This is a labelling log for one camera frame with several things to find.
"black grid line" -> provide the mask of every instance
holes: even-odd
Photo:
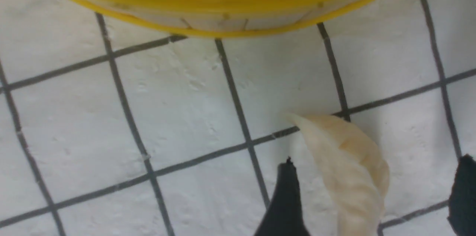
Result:
[[[168,236],[175,236],[174,230],[172,228],[172,223],[170,222],[170,218],[167,213],[167,208],[165,207],[164,197],[162,196],[162,192],[160,191],[157,178],[154,175],[154,170],[148,158],[147,150],[144,146],[144,143],[142,142],[141,135],[139,134],[139,131],[136,126],[136,122],[134,121],[134,117],[132,116],[132,111],[127,101],[126,92],[124,91],[124,87],[122,86],[122,81],[119,76],[118,67],[113,56],[111,42],[109,40],[109,36],[107,35],[107,28],[106,28],[106,23],[104,21],[104,17],[99,13],[96,13],[96,17],[97,17],[97,23],[99,24],[99,27],[101,30],[102,39],[104,41],[104,47],[106,48],[106,53],[109,57],[109,65],[111,67],[112,77],[114,78],[114,83],[116,85],[116,89],[119,95],[122,109],[124,110],[124,115],[126,117],[129,128],[131,129],[132,136],[134,137],[134,141],[136,141],[137,148],[139,149],[143,157],[144,165],[147,170],[147,175],[150,180],[150,184],[152,185],[152,188],[154,190],[154,194],[157,199],[158,207],[159,207],[160,213],[162,214],[162,219],[164,221],[165,228],[167,229]]]
[[[393,226],[403,224],[403,223],[408,222],[412,219],[415,219],[419,216],[424,216],[425,214],[435,212],[435,211],[443,209],[447,206],[448,206],[448,200],[442,201],[442,202],[434,204],[430,207],[425,207],[423,209],[413,211],[410,214],[406,214],[406,215],[404,215],[402,217],[399,217],[397,219],[392,219],[392,220],[386,221],[386,222],[380,224],[379,228],[383,231],[384,229],[387,229],[389,227],[393,227]]]
[[[448,127],[451,133],[451,139],[453,140],[454,152],[456,154],[456,157],[459,159],[461,157],[461,146],[459,145],[458,133],[456,131],[456,126],[454,125],[453,114],[451,113],[451,106],[449,104],[448,90],[445,83],[445,71],[443,68],[443,64],[441,62],[440,52],[438,51],[435,26],[433,25],[433,19],[431,17],[430,6],[428,5],[428,1],[420,0],[420,3],[423,7],[423,12],[425,14],[425,20],[427,22],[428,31],[430,32],[431,50],[433,51],[433,57],[435,58],[435,64],[437,66],[438,76],[440,78],[440,82],[442,82],[442,85],[440,86],[441,96],[443,99],[443,105],[445,107],[445,114],[446,114]]]
[[[186,38],[187,37],[185,37],[185,36],[172,35],[172,36],[168,36],[168,37],[165,37],[165,38],[162,38],[162,39],[158,39],[156,41],[149,41],[149,42],[138,44],[138,45],[135,45],[135,46],[126,47],[126,48],[123,48],[123,49],[120,49],[120,50],[117,50],[117,51],[112,51],[112,56],[114,58],[119,58],[121,56],[125,56],[125,55],[131,54],[131,53],[137,53],[137,52],[140,52],[140,51],[149,50],[149,49],[156,48],[156,47],[159,47],[159,46],[164,46],[164,45],[169,44],[169,43],[181,41],[181,40],[186,39]],[[66,74],[66,73],[70,73],[70,72],[73,72],[73,71],[76,71],[76,70],[80,70],[82,68],[87,68],[87,67],[90,67],[90,66],[94,66],[94,65],[97,65],[99,63],[106,62],[106,61],[109,61],[109,56],[107,54],[106,55],[101,55],[101,56],[98,56],[98,57],[95,57],[95,58],[91,58],[91,59],[88,59],[88,60],[85,60],[85,61],[81,61],[81,62],[78,62],[78,63],[68,65],[68,66],[63,67],[63,68],[58,68],[57,70],[51,70],[51,71],[48,71],[47,73],[42,73],[40,75],[31,77],[31,78],[27,78],[25,80],[19,80],[17,82],[12,82],[9,85],[9,87],[10,87],[10,90],[16,90],[16,89],[19,89],[19,88],[22,88],[22,87],[25,87],[25,86],[28,86],[28,85],[32,85],[32,84],[42,82],[43,80],[48,80],[48,79],[51,79],[51,78],[54,78],[54,77],[58,77],[58,76],[61,76],[63,74]]]
[[[377,228],[377,236],[384,236],[384,230],[382,229],[382,226]]]
[[[18,115],[17,106],[13,100],[12,93],[10,91],[9,85],[7,83],[7,78],[5,77],[5,72],[3,71],[3,66],[0,62],[0,83],[3,86],[3,90],[5,92],[5,98],[7,99],[8,109],[10,110],[10,114],[12,115],[13,125],[15,127],[15,132],[17,134],[18,141],[20,146],[22,147],[23,154],[27,158],[28,164],[30,169],[35,177],[35,181],[38,184],[41,193],[43,194],[44,199],[46,200],[46,204],[48,205],[48,209],[53,215],[53,219],[55,221],[56,227],[58,228],[59,236],[66,236],[66,233],[63,228],[63,223],[61,222],[60,216],[58,214],[58,210],[51,199],[51,195],[48,192],[48,188],[46,188],[45,182],[43,181],[43,177],[38,169],[35,159],[31,155],[28,150],[28,144],[23,136],[22,125],[20,124],[20,118]]]
[[[342,117],[350,122],[349,107],[347,106],[347,99],[345,98],[344,85],[340,78],[339,68],[337,67],[337,61],[335,60],[334,51],[332,50],[332,44],[330,42],[329,34],[326,31],[323,23],[318,24],[319,33],[321,34],[324,46],[326,47],[326,53],[328,55],[330,67],[332,69],[332,75],[334,77],[335,87],[337,88],[337,95],[339,97],[340,108],[342,109]]]
[[[49,207],[43,207],[43,208],[40,208],[40,209],[36,209],[36,210],[33,210],[33,211],[26,212],[24,214],[19,214],[18,216],[12,216],[8,219],[4,219],[4,220],[0,221],[0,229],[3,228],[3,227],[6,227],[6,226],[10,226],[12,224],[18,223],[18,222],[22,222],[22,221],[27,220],[27,219],[32,219],[36,216],[41,216],[42,214],[49,213],[50,211],[51,210],[50,210]]]
[[[247,145],[248,152],[250,153],[251,162],[253,164],[253,169],[255,170],[256,174],[256,179],[258,181],[258,185],[260,186],[260,192],[263,197],[265,207],[268,208],[269,196],[266,190],[265,180],[263,178],[263,173],[260,169],[260,163],[258,162],[258,158],[256,156],[255,146],[253,145],[253,141],[251,140],[248,125],[246,124],[245,114],[243,112],[243,107],[241,106],[241,102],[239,100],[235,81],[233,80],[233,76],[231,74],[230,64],[228,63],[228,59],[226,58],[225,48],[223,47],[221,39],[215,39],[215,44],[221,59],[221,63],[223,64],[223,70],[225,72],[226,81],[228,82],[228,88],[233,99],[233,104],[235,104],[235,109],[241,125],[241,131],[243,132],[243,136],[245,137],[245,144]]]
[[[248,148],[248,145],[246,143],[239,144],[239,145],[232,146],[232,147],[228,147],[228,148],[224,148],[224,149],[221,149],[221,150],[214,151],[212,153],[208,153],[206,155],[199,156],[195,159],[192,159],[192,160],[189,160],[189,161],[186,161],[186,162],[183,162],[183,163],[178,163],[176,165],[171,165],[171,166],[168,166],[166,168],[157,170],[157,171],[154,172],[154,174],[156,176],[168,175],[169,173],[173,173],[173,172],[176,172],[178,170],[187,169],[187,168],[190,168],[192,166],[199,165],[200,163],[204,163],[206,161],[213,160],[215,158],[218,158],[218,157],[221,157],[221,156],[224,156],[224,155],[228,155],[228,154],[231,154],[231,153],[235,153],[235,152],[247,149],[247,148]]]

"cream-colored dumpling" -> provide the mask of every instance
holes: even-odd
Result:
[[[357,126],[335,116],[288,114],[301,130],[338,209],[340,236],[372,236],[384,214],[389,168],[379,147]]]

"white surface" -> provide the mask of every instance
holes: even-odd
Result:
[[[455,236],[447,221],[448,208],[419,216],[410,222],[384,230],[385,236]]]
[[[251,138],[290,126],[284,112],[340,111],[316,26],[276,36],[226,39],[224,46]]]
[[[438,80],[420,0],[376,0],[325,24],[349,107]]]
[[[105,54],[94,14],[68,0],[0,0],[0,27],[9,82]]]
[[[476,67],[476,0],[428,0],[447,76]]]
[[[0,220],[45,207],[3,95],[0,95],[0,146]]]
[[[447,75],[476,68],[475,0],[428,1]],[[106,24],[115,50],[166,36],[109,18]],[[419,0],[377,0],[325,25],[350,107],[438,80]],[[10,83],[105,53],[94,13],[66,0],[0,0],[0,27],[0,59]],[[291,126],[279,116],[284,111],[340,110],[316,27],[226,39],[224,47],[253,139]],[[244,142],[212,39],[186,39],[116,62],[154,170]],[[448,86],[461,148],[472,154],[475,79]],[[107,62],[12,95],[29,151],[55,202],[145,173]],[[381,146],[391,168],[385,220],[447,199],[456,158],[439,89],[351,117]],[[255,147],[270,196],[288,144],[284,137]],[[16,139],[4,93],[0,145],[1,222],[46,206]],[[318,173],[302,168],[299,177],[309,230],[335,235],[335,210]],[[252,235],[264,213],[246,150],[161,176],[158,182],[176,236]],[[166,235],[149,182],[58,212],[68,236]],[[384,232],[424,235],[447,226],[442,213]],[[446,233],[436,228],[431,235]],[[0,236],[57,234],[51,214],[0,229]]]
[[[446,200],[457,159],[440,90],[351,116],[390,166],[384,220]]]
[[[212,39],[186,39],[117,64],[154,169],[243,142]]]
[[[454,124],[458,130],[462,153],[476,157],[476,78],[448,85]]]
[[[253,235],[265,214],[247,150],[158,181],[176,235]]]
[[[0,230],[1,236],[58,236],[53,215],[43,214],[32,219],[7,226]]]
[[[150,182],[61,209],[68,236],[165,236]]]
[[[146,172],[108,63],[18,89],[12,95],[29,151],[53,201]]]

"black object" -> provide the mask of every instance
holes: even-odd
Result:
[[[476,162],[467,154],[459,159],[448,221],[457,235],[476,236]]]
[[[296,168],[288,158],[277,167],[277,183],[255,236],[310,236],[302,218]]]

